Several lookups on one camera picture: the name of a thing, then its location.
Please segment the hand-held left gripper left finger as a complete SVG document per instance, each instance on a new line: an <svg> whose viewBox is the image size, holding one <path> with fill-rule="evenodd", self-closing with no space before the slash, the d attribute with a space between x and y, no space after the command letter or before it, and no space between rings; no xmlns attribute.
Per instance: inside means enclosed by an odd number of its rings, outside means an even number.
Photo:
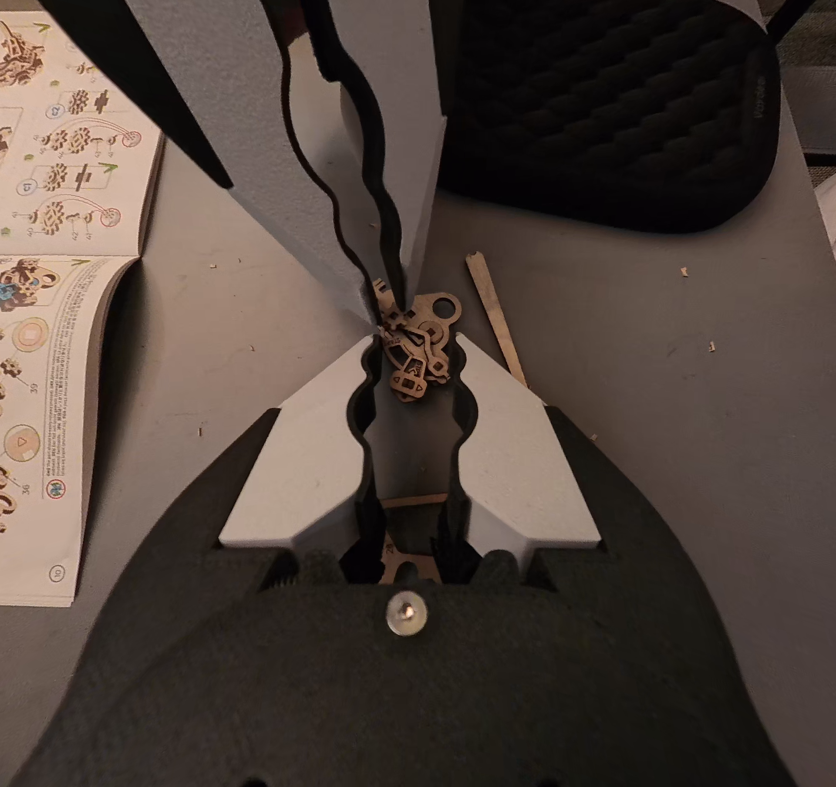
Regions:
<svg viewBox="0 0 836 787"><path fill-rule="evenodd" d="M280 405L221 545L327 551L349 583L380 583L386 517L366 439L380 379L382 339L369 336Z"/></svg>

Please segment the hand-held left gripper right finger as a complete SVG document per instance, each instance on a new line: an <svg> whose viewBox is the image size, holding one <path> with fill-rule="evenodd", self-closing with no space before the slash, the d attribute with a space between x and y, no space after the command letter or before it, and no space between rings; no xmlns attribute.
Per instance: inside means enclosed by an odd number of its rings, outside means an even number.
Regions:
<svg viewBox="0 0 836 787"><path fill-rule="evenodd" d="M527 573L538 551L592 551L601 533L547 405L466 335L451 346L448 498L432 539L444 585L467 585L491 552Z"/></svg>

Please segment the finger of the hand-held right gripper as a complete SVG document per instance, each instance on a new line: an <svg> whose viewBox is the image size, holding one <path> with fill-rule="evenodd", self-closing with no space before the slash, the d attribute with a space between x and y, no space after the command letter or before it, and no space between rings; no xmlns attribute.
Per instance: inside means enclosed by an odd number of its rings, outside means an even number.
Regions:
<svg viewBox="0 0 836 787"><path fill-rule="evenodd" d="M430 0L302 0L327 82L351 101L361 179L379 218L382 264L399 308L413 305L447 118Z"/></svg>
<svg viewBox="0 0 836 787"><path fill-rule="evenodd" d="M261 0L126 0L233 186L230 196L330 295L379 326L335 193L292 123L292 68Z"/></svg>

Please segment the small wooden gear assembly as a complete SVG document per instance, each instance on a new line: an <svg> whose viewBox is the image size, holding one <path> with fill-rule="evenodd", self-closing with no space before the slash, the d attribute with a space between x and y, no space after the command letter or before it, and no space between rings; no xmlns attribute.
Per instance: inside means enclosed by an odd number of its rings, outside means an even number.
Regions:
<svg viewBox="0 0 836 787"><path fill-rule="evenodd" d="M383 280L373 288L382 313L382 348L394 368L392 393L402 404L416 404L432 386L451 382L447 349L463 305L458 298L438 292L417 295L411 310L402 313Z"/></svg>

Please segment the laser-cut wooden sheet with gear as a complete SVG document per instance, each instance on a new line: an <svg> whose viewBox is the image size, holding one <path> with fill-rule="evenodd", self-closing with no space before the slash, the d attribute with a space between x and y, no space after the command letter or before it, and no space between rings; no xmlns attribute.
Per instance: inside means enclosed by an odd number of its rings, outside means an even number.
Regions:
<svg viewBox="0 0 836 787"><path fill-rule="evenodd" d="M380 585L394 585L402 564L414 564L422 580L442 585L432 541L447 493L382 501L386 514L386 538L382 552L385 574Z"/></svg>

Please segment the thin wooden stick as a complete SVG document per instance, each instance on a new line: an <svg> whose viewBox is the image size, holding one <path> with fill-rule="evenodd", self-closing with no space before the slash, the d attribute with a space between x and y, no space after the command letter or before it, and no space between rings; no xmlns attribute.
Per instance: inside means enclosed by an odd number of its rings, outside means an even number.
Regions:
<svg viewBox="0 0 836 787"><path fill-rule="evenodd" d="M470 271L472 280L475 282L477 295L483 304L486 317L489 318L510 374L520 385L529 388L485 255L482 252L469 254L466 257L466 265Z"/></svg>

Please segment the black quilted pad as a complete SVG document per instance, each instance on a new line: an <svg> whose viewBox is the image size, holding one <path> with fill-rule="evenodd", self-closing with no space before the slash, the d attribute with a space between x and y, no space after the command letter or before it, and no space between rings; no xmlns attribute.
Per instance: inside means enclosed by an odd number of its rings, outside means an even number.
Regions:
<svg viewBox="0 0 836 787"><path fill-rule="evenodd" d="M772 176L776 49L719 0L466 0L439 188L639 233L713 230Z"/></svg>

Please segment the open instruction booklet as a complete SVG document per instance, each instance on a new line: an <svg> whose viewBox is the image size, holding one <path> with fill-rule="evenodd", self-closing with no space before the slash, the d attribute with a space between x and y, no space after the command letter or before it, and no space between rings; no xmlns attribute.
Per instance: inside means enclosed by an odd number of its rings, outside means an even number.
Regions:
<svg viewBox="0 0 836 787"><path fill-rule="evenodd" d="M104 330L162 149L52 17L2 12L2 607L74 604Z"/></svg>

